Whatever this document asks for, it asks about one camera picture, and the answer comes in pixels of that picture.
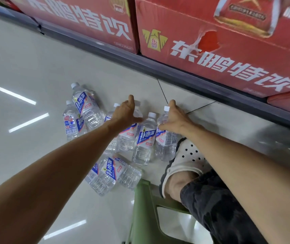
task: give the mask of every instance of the hand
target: hand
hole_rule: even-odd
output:
[[[175,105],[175,100],[169,102],[169,120],[167,123],[159,125],[160,130],[167,130],[177,134],[185,135],[185,128],[188,127],[199,127],[204,129],[200,124],[194,123],[190,118],[184,113],[184,111],[177,105]]]
[[[123,102],[120,106],[116,107],[113,116],[110,120],[111,123],[115,123],[120,131],[125,130],[134,123],[140,123],[143,121],[141,117],[134,117],[135,101],[134,96],[129,95],[128,100]]]

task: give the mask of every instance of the white bottle cap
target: white bottle cap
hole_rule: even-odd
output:
[[[75,83],[71,84],[70,86],[73,89],[75,86],[79,86],[79,84],[77,82],[75,82]]]
[[[135,106],[140,106],[140,101],[135,100]]]
[[[148,117],[156,118],[156,114],[153,113],[153,112],[149,112],[149,113],[148,113]]]

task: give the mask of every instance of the tile grout line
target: tile grout line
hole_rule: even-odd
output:
[[[168,103],[168,102],[167,102],[167,99],[166,99],[166,97],[165,97],[164,91],[163,91],[162,86],[161,86],[160,83],[159,83],[159,87],[161,88],[161,91],[162,91],[162,93],[163,93],[163,96],[164,96],[164,98],[165,98],[166,103]]]
[[[186,113],[186,114],[190,114],[191,112],[196,111],[196,110],[199,110],[199,109],[201,109],[201,108],[203,108],[203,107],[206,107],[206,106],[208,106],[208,105],[210,105],[210,104],[212,104],[212,103],[206,104],[206,105],[204,105],[204,106],[202,106],[202,107],[200,107],[200,108],[198,108],[198,109],[192,110],[192,111],[190,111],[190,112],[188,112],[188,113]]]

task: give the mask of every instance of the white shoe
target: white shoe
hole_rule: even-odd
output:
[[[175,158],[169,162],[165,169],[159,185],[159,192],[165,198],[164,189],[166,182],[171,175],[177,172],[192,171],[200,176],[211,169],[212,167],[198,148],[189,139],[183,138],[176,147]]]

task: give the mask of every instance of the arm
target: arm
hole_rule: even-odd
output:
[[[172,100],[159,126],[188,137],[204,154],[270,244],[290,243],[290,169],[193,123]]]
[[[0,185],[0,243],[39,242],[111,140],[141,121],[133,117],[134,108],[130,95],[101,127],[50,152]]]

